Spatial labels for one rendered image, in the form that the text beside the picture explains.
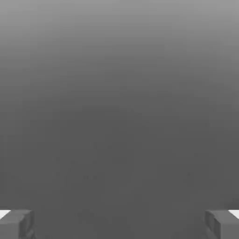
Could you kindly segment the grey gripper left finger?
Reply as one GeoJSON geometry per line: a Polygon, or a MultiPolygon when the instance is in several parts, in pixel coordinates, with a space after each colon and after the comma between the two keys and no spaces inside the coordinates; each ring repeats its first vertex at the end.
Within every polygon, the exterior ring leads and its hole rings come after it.
{"type": "Polygon", "coordinates": [[[0,239],[35,239],[35,212],[0,210],[0,239]]]}

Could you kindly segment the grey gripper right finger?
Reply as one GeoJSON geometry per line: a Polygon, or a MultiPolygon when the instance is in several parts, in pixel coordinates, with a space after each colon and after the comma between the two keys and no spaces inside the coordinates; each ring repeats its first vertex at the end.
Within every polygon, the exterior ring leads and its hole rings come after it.
{"type": "Polygon", "coordinates": [[[239,239],[239,210],[206,210],[206,239],[239,239]]]}

